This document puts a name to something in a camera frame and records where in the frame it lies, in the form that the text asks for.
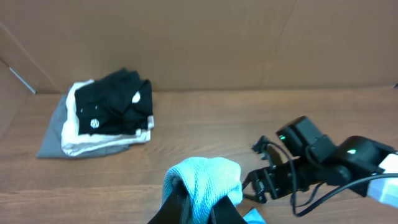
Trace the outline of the light blue printed t-shirt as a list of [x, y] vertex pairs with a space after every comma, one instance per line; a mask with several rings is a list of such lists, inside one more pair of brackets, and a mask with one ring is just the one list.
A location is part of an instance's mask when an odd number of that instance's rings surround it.
[[[224, 196], [229, 197], [235, 208], [242, 202], [240, 176], [241, 167], [234, 161], [222, 157], [190, 157], [166, 172], [161, 206], [181, 180], [190, 197], [189, 223], [208, 223], [212, 207]], [[255, 208], [243, 216], [243, 219], [247, 223], [266, 224]]]

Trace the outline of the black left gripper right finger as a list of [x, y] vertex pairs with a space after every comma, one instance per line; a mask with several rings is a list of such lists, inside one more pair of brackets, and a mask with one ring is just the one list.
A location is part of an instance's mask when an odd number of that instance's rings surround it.
[[228, 196], [221, 198], [211, 209], [208, 224], [247, 224]]

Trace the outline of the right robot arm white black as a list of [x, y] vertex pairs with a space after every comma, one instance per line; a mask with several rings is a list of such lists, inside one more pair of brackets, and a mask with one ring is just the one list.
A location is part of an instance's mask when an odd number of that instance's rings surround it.
[[365, 196], [372, 175], [381, 175], [384, 169], [379, 165], [388, 155], [396, 151], [383, 143], [362, 136], [351, 136], [339, 146], [333, 144], [327, 135], [314, 140], [279, 136], [285, 147], [281, 149], [287, 162], [283, 163], [276, 153], [280, 146], [261, 136], [254, 152], [262, 154], [269, 166], [251, 171], [243, 181], [243, 187], [251, 185], [254, 195], [244, 198], [257, 203], [266, 203], [265, 194], [273, 200], [290, 196], [290, 204], [297, 207], [297, 192], [306, 192], [311, 185], [319, 188], [323, 184], [350, 189]]

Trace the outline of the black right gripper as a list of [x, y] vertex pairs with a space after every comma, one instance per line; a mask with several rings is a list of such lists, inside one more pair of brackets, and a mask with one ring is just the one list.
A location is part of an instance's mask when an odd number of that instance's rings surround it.
[[[268, 161], [274, 167], [264, 167], [251, 171], [243, 182], [245, 189], [252, 185], [254, 195], [243, 194], [243, 198], [264, 204], [267, 202], [265, 193], [270, 193], [271, 199], [275, 200], [293, 192], [293, 173], [290, 163], [282, 164], [279, 153], [273, 148], [270, 140], [261, 136], [251, 149], [261, 155], [261, 159]], [[302, 160], [293, 160], [296, 175], [297, 190], [305, 192], [310, 185], [314, 184], [314, 167]]]

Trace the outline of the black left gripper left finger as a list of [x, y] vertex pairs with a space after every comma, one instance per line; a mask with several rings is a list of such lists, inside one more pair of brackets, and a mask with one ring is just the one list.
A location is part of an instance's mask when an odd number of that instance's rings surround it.
[[187, 224], [190, 219], [190, 197], [180, 180], [163, 206], [148, 224]]

